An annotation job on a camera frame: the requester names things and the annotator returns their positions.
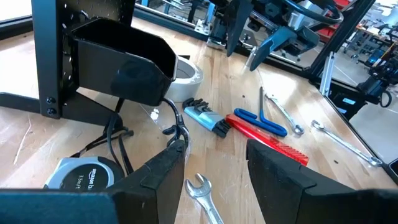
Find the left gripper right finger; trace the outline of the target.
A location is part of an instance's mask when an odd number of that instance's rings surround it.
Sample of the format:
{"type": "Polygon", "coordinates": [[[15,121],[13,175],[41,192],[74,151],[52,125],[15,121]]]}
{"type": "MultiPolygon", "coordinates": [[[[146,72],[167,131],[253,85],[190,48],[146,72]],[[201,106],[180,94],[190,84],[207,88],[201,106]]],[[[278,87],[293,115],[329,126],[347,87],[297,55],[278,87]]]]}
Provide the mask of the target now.
{"type": "Polygon", "coordinates": [[[343,223],[355,190],[249,139],[250,180],[266,223],[343,223]]]}

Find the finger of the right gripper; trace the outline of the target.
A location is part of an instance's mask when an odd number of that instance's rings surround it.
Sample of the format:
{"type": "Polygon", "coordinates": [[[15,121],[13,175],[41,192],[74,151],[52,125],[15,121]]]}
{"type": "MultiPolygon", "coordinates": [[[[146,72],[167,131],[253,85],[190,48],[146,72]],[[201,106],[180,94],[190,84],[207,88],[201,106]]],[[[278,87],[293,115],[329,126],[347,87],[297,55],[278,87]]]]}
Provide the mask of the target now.
{"type": "Polygon", "coordinates": [[[256,53],[250,64],[250,71],[255,70],[264,59],[285,44],[289,44],[297,38],[297,34],[288,27],[279,27],[271,36],[262,42],[262,44],[256,48],[256,53]]]}
{"type": "Polygon", "coordinates": [[[226,54],[231,56],[238,44],[243,27],[249,17],[253,4],[248,0],[232,0],[226,10],[226,23],[228,39],[226,44],[226,54]]]}

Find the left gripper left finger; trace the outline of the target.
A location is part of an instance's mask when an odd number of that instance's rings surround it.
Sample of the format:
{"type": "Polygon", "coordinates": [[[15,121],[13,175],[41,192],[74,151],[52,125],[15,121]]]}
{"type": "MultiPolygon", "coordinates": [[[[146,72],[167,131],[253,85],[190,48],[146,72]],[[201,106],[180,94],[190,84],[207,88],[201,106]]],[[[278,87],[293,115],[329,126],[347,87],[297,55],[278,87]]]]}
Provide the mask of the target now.
{"type": "Polygon", "coordinates": [[[108,223],[173,223],[182,191],[185,143],[177,140],[112,185],[114,217],[108,223]]]}

